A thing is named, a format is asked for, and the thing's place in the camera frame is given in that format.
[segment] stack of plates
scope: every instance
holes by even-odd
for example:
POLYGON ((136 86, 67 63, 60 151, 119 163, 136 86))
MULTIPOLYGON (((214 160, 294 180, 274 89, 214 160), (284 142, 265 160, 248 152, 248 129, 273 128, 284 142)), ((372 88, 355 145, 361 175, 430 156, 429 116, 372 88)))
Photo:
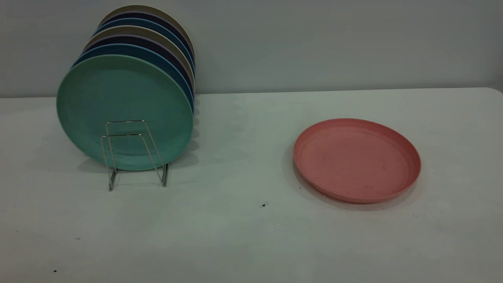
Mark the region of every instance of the stack of plates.
MULTIPOLYGON (((113 164, 103 135, 140 133, 154 157, 145 120, 164 163, 190 141, 194 113, 194 48, 172 17, 148 6, 118 8, 101 21, 59 86, 57 112, 63 130, 85 154, 113 164)), ((147 170, 154 165, 142 139, 111 138, 115 166, 147 170)))

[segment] table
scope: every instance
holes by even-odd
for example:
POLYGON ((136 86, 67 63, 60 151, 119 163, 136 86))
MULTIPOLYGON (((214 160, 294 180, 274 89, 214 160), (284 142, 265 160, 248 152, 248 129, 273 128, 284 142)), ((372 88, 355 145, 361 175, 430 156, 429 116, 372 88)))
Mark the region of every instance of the table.
POLYGON ((1 282, 496 282, 503 94, 489 88, 204 94, 171 164, 121 172, 73 146, 55 98, 0 99, 1 282), (389 126, 423 169, 399 198, 328 199, 292 164, 331 118, 389 126))

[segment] beige plate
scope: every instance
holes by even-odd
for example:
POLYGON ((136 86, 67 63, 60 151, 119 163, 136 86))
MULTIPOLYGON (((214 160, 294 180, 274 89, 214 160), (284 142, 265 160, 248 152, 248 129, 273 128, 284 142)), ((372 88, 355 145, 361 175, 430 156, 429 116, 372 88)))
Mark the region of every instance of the beige plate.
POLYGON ((159 43, 162 45, 164 48, 169 50, 182 64, 182 66, 185 69, 185 72, 189 74, 189 78, 191 79, 191 85, 192 89, 194 90, 195 88, 195 80, 194 80, 194 73, 192 72, 192 68, 190 67, 189 61, 185 57, 185 55, 182 53, 182 51, 176 46, 171 40, 163 36, 162 34, 155 32, 151 29, 147 28, 142 28, 138 26, 117 26, 117 27, 112 27, 106 30, 103 30, 96 35, 94 35, 87 45, 84 47, 83 50, 85 50, 87 47, 89 47, 91 44, 95 43, 98 40, 101 40, 105 37, 109 36, 114 36, 114 35, 135 35, 135 36, 140 36, 146 39, 150 39, 154 42, 159 43))
POLYGON ((113 16, 116 16, 116 15, 122 14, 122 13, 128 13, 128 12, 149 13, 149 14, 158 16, 159 18, 172 24, 185 37, 185 39, 187 40, 187 42, 190 45, 190 48, 192 49, 192 53, 194 54, 194 47, 192 45, 192 42, 190 41, 189 35, 185 32, 184 28, 180 25, 180 23, 177 22, 175 19, 173 19, 170 15, 168 15, 168 14, 164 13, 163 11, 158 10, 154 7, 145 6, 145 5, 129 5, 129 6, 117 8, 117 9, 111 11, 108 15, 106 15, 103 18, 103 20, 100 22, 99 26, 101 26, 105 21, 107 21, 109 18, 111 18, 113 16))

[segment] wire plate stand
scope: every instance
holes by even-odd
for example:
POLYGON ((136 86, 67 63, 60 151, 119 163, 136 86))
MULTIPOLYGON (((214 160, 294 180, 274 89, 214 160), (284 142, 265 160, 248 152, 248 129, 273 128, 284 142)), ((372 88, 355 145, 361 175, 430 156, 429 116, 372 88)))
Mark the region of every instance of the wire plate stand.
POLYGON ((101 147, 103 149, 103 158, 105 159, 105 166, 107 167, 107 173, 108 173, 108 191, 113 191, 114 190, 114 185, 115 185, 115 177, 117 176, 117 173, 119 172, 119 169, 117 169, 117 166, 115 165, 115 158, 114 158, 114 151, 112 149, 112 139, 113 138, 125 138, 125 137, 132 137, 132 136, 137 136, 142 139, 143 144, 145 145, 145 149, 147 150, 148 156, 150 157, 150 160, 152 161, 152 165, 155 168, 155 172, 157 173, 157 176, 159 177, 159 181, 161 182, 161 185, 163 187, 166 187, 166 181, 167 181, 167 170, 169 168, 168 163, 164 163, 162 161, 162 158, 160 157, 159 150, 157 149, 157 146, 155 145, 154 139, 152 138, 152 133, 150 132, 150 128, 148 127, 148 124, 145 120, 130 120, 130 121, 113 121, 113 122, 106 122, 105 123, 105 129, 107 130, 107 134, 101 136, 101 147), (157 153, 157 156, 159 157, 159 161, 162 165, 162 176, 159 174, 159 169, 158 165, 155 163, 152 154, 150 153, 150 149, 148 148, 147 142, 145 140, 144 135, 141 133, 128 133, 128 134, 110 134, 108 126, 111 124, 126 124, 126 123, 143 123, 145 125, 145 128, 147 129, 148 132, 148 138, 152 141, 153 147, 155 149, 155 152, 157 153), (107 139, 108 140, 108 146, 110 148, 110 155, 112 157, 113 161, 113 170, 110 170, 111 167, 108 165, 107 161, 107 153, 105 151, 105 144, 103 143, 103 140, 107 139))

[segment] navy blue plate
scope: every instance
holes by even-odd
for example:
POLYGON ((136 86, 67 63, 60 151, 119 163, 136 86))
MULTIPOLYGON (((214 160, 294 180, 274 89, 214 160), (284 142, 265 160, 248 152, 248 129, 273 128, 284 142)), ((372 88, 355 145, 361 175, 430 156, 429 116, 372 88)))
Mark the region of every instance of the navy blue plate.
POLYGON ((116 27, 116 26, 139 26, 147 29, 151 29, 155 32, 158 32, 171 40, 179 49, 180 51, 185 55, 187 60, 190 63, 190 66, 192 67, 192 72, 196 73, 196 66, 194 63, 194 58, 192 57, 191 53, 187 50, 187 47, 183 44, 183 42, 170 30, 167 28, 163 27, 162 25, 155 23, 153 21, 145 20, 145 19, 138 19, 138 18, 125 18, 125 19, 118 19, 114 20, 111 22, 108 22, 102 26, 100 26, 96 32, 93 34, 93 36, 102 30, 116 27))
POLYGON ((108 18, 100 26, 103 26, 103 25, 105 25, 105 24, 107 24, 109 22, 112 22, 114 20, 127 19, 127 18, 138 18, 138 19, 149 20, 149 21, 155 22, 155 23, 157 23, 157 24, 165 27, 166 29, 168 29, 169 31, 171 31, 174 35, 176 35, 176 37, 178 37, 178 39, 180 39, 183 42, 183 44, 185 45, 185 47, 190 51, 192 58, 195 58, 194 57, 194 52, 191 49, 189 42, 182 35, 182 33, 176 27, 174 27, 173 25, 171 25, 169 22, 167 22, 164 19, 162 19, 162 18, 160 18, 158 16, 155 16, 153 14, 142 13, 142 12, 125 12, 125 13, 120 13, 120 14, 117 14, 115 16, 112 16, 112 17, 108 18))

